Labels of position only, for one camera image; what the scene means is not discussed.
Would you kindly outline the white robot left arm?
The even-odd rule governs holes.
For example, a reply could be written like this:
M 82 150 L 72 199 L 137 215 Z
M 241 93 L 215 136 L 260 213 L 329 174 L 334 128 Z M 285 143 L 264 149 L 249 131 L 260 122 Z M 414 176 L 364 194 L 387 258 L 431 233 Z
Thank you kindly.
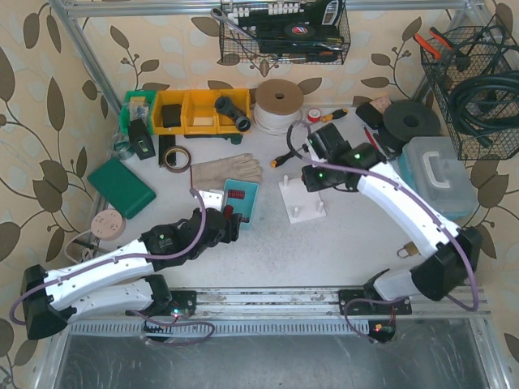
M 242 214 L 196 209 L 190 219 L 159 224 L 121 248 L 86 263 L 25 270 L 21 296 L 30 340 L 54 336 L 81 318 L 138 311 L 169 314 L 173 298 L 161 271 L 238 240 Z

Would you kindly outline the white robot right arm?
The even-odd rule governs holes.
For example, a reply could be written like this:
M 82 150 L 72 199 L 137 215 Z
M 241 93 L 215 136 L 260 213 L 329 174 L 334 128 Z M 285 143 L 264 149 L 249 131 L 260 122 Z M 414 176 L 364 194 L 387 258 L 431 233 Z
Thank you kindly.
M 351 147 L 329 123 L 308 131 L 302 182 L 310 192 L 343 185 L 381 207 L 410 237 L 423 261 L 413 267 L 385 270 L 366 288 L 381 301 L 423 295 L 432 301 L 449 297 L 469 282 L 473 305 L 478 305 L 475 272 L 482 245 L 480 232 L 462 229 L 426 203 L 398 175 L 384 155 L 370 143 Z

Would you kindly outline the beige work glove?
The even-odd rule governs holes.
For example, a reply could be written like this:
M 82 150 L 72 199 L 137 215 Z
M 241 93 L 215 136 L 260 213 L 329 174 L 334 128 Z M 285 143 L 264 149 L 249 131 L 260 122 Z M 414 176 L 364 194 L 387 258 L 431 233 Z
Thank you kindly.
M 263 170 L 250 153 L 191 166 L 191 186 L 197 190 L 223 190 L 229 179 L 260 184 Z

